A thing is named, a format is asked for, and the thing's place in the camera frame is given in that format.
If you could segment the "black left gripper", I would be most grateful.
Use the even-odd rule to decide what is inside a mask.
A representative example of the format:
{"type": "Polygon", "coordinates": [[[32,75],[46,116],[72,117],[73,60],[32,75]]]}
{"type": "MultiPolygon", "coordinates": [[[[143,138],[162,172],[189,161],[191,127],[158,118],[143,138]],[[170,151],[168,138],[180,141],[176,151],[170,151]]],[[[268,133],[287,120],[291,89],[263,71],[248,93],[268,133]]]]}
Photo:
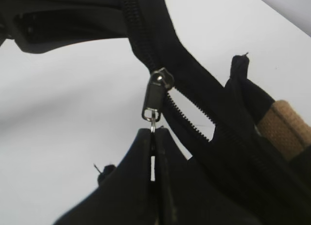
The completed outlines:
{"type": "Polygon", "coordinates": [[[125,37],[121,0],[0,0],[0,41],[26,53],[125,37]]]}

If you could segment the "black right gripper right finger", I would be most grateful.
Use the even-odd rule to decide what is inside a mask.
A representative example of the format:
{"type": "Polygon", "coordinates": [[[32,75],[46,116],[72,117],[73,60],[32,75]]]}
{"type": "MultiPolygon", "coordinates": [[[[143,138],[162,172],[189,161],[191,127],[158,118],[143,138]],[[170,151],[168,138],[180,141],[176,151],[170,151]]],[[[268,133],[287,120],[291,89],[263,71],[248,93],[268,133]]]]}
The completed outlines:
{"type": "Polygon", "coordinates": [[[155,131],[155,184],[160,225],[246,225],[247,213],[211,186],[166,128],[155,131]]]}

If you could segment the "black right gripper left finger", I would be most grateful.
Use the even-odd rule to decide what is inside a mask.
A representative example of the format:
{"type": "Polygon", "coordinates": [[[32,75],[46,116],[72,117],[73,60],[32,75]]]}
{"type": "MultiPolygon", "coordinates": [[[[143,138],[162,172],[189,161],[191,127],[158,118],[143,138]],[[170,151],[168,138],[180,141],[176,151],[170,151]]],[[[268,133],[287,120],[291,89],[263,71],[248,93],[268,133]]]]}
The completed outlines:
{"type": "Polygon", "coordinates": [[[57,225],[152,224],[151,131],[139,129],[118,167],[57,225]]]}

